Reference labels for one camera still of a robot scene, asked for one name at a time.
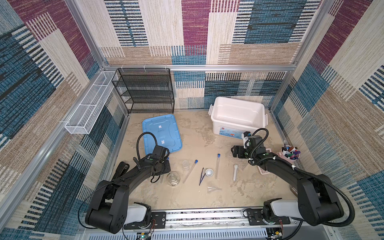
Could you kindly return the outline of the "clear test tube rack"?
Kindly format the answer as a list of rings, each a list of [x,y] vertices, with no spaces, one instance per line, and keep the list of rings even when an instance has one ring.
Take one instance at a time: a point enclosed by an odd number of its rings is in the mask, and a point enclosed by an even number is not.
[[[245,168],[249,167],[249,163],[248,163],[248,159],[239,159],[237,157],[234,157],[233,156],[233,153],[231,151],[231,148],[228,148],[227,152],[226,152],[226,158],[228,159],[228,161],[234,165],[238,165],[238,168],[240,170],[244,170]]]

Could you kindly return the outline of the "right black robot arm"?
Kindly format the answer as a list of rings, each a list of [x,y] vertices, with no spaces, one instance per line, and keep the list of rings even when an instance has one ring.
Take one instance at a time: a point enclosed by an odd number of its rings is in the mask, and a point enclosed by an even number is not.
[[[337,188],[326,175],[315,175],[297,168],[290,162],[282,159],[275,153],[268,153],[264,142],[269,131],[262,129],[266,135],[258,135],[260,129],[253,133],[243,132],[243,145],[233,146],[233,157],[247,160],[251,166],[272,173],[294,187],[297,191],[297,200],[285,201],[275,198],[264,202],[260,211],[245,209],[245,218],[250,224],[262,221],[266,225],[274,225],[283,218],[298,221],[293,232],[284,236],[277,234],[279,240],[291,239],[300,230],[303,223],[310,226],[324,225],[341,228],[353,223],[356,211],[349,197]]]

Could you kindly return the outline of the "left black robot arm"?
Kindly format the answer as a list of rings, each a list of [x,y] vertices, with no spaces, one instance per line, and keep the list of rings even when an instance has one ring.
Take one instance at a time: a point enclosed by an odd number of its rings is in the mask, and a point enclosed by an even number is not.
[[[146,179],[156,183],[162,175],[171,172],[170,150],[155,145],[152,153],[133,158],[136,166],[120,162],[110,181],[103,180],[87,200],[90,202],[85,219],[79,220],[85,229],[100,229],[116,234],[126,225],[141,229],[154,227],[151,206],[135,202],[129,205],[130,194]]]

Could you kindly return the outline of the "white plastic storage bin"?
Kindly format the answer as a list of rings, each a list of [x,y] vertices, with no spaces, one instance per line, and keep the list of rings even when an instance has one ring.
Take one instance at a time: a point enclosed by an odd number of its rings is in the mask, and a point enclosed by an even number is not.
[[[253,133],[268,125],[263,104],[226,97],[215,99],[209,108],[209,116],[214,134],[235,139],[241,139],[244,132]]]

